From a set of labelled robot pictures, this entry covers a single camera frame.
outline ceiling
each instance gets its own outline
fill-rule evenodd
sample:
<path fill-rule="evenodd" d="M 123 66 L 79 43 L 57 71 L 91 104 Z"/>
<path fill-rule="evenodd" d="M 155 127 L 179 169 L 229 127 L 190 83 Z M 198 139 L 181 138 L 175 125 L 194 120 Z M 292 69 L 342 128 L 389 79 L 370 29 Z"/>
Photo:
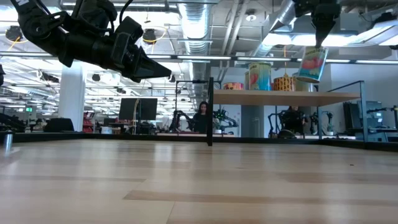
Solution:
<path fill-rule="evenodd" d="M 164 1 L 134 1 L 135 3 L 163 3 Z M 358 14 L 358 12 L 367 12 L 377 10 L 382 7 L 396 4 L 396 0 L 391 1 L 354 1 L 343 0 L 340 1 L 343 6 L 343 11 L 350 14 Z M 54 4 L 55 1 L 44 1 L 51 12 L 59 11 L 59 7 Z M 263 25 L 268 15 L 276 13 L 280 9 L 282 0 L 258 0 L 249 1 L 247 9 L 253 9 L 254 15 L 257 17 L 254 21 L 247 21 L 243 19 L 241 27 L 238 32 L 238 37 L 232 48 L 232 54 L 248 54 L 253 51 L 262 41 Z M 31 42 L 15 44 L 11 47 L 12 42 L 7 40 L 5 32 L 10 26 L 17 26 L 16 11 L 10 6 L 9 1 L 0 0 L 0 52 L 43 52 Z M 211 23 L 210 36 L 211 40 L 210 55 L 220 55 L 223 45 L 224 36 L 226 33 L 226 26 L 231 19 L 230 12 L 233 5 L 232 0 L 221 0 L 218 4 L 214 4 L 211 8 Z M 238 19 L 242 5 L 238 7 L 238 13 L 235 20 Z M 165 55 L 183 55 L 185 52 L 185 44 L 183 30 L 180 25 L 180 15 L 176 13 L 164 12 L 137 12 L 127 11 L 126 16 L 132 17 L 140 23 L 143 29 L 155 29 L 156 37 L 162 37 L 155 45 L 147 45 L 141 39 L 137 41 L 137 45 L 142 46 L 147 54 L 165 54 Z M 331 47 L 330 55 L 332 57 L 344 58 L 347 52 L 347 57 L 352 57 L 353 51 L 356 48 L 342 49 L 341 47 Z M 370 46 L 371 52 L 388 52 L 388 47 Z M 303 47 L 298 45 L 286 45 L 273 47 L 270 51 L 275 57 L 301 57 L 303 54 Z M 364 57 L 363 54 L 358 54 L 358 57 Z M 39 111 L 45 114 L 52 114 L 57 112 L 59 99 L 59 83 L 45 81 L 40 76 L 42 72 L 49 74 L 59 81 L 62 81 L 62 64 L 56 59 L 21 59 L 21 58 L 0 58 L 0 63 L 6 72 L 5 84 L 16 84 L 17 86 L 7 86 L 1 88 L 0 105 L 8 105 L 15 107 L 7 107 L 7 110 L 18 110 L 18 105 L 36 105 L 41 108 Z M 176 80 L 191 80 L 190 63 L 189 62 L 161 62 L 161 64 L 171 69 L 172 74 Z M 282 67 L 284 64 L 276 63 L 276 67 Z M 158 114 L 169 116 L 174 110 L 175 103 L 175 83 L 170 83 L 166 78 L 153 78 L 145 82 L 134 83 L 128 78 L 120 76 L 118 72 L 111 70 L 104 70 L 96 65 L 86 64 L 87 69 L 87 87 L 86 88 L 86 102 L 85 109 L 87 111 L 96 111 L 103 114 L 117 114 L 119 110 L 120 99 L 122 97 L 157 97 L 159 99 Z M 98 74 L 101 77 L 99 82 L 92 79 L 93 74 Z M 126 93 L 118 93 L 118 86 Z M 202 96 L 198 96 L 197 91 L 194 91 L 192 84 L 180 83 L 179 87 L 182 89 L 177 100 L 181 109 L 193 113 L 196 105 L 196 100 L 201 100 Z M 205 87 L 203 86 L 202 93 L 205 95 Z"/>

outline shelf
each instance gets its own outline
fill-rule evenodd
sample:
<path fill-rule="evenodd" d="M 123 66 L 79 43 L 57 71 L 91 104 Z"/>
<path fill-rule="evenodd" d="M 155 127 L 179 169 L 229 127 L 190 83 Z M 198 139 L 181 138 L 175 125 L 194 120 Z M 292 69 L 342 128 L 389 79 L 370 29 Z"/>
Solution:
<path fill-rule="evenodd" d="M 214 104 L 325 106 L 360 98 L 359 93 L 304 91 L 214 90 Z"/>

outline silver duct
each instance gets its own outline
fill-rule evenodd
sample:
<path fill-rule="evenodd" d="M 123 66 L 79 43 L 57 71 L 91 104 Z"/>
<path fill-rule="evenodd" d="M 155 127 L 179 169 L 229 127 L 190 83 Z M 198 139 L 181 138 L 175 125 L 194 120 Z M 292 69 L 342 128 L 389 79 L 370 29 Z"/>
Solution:
<path fill-rule="evenodd" d="M 211 4 L 178 4 L 181 14 L 181 27 L 184 38 L 200 40 L 208 36 Z M 185 42 L 189 55 L 208 55 L 209 44 L 205 42 Z M 208 80 L 205 63 L 190 63 L 192 80 Z M 195 96 L 202 94 L 202 86 L 194 85 Z"/>
<path fill-rule="evenodd" d="M 281 4 L 278 15 L 275 21 L 272 23 L 267 34 L 271 31 L 279 29 L 283 26 L 290 25 L 296 20 L 296 14 L 294 11 L 294 2 L 292 0 L 284 0 Z M 265 57 L 273 48 L 273 45 L 267 45 L 267 43 L 261 43 L 256 50 L 251 54 L 252 57 Z"/>

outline pillar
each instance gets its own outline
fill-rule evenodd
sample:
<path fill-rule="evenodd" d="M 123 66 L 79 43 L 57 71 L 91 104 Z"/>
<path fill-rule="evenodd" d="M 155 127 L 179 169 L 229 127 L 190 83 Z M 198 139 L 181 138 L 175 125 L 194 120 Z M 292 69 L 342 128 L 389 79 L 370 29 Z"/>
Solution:
<path fill-rule="evenodd" d="M 59 118 L 70 118 L 75 131 L 83 129 L 86 72 L 83 62 L 74 62 L 70 68 L 62 67 Z"/>

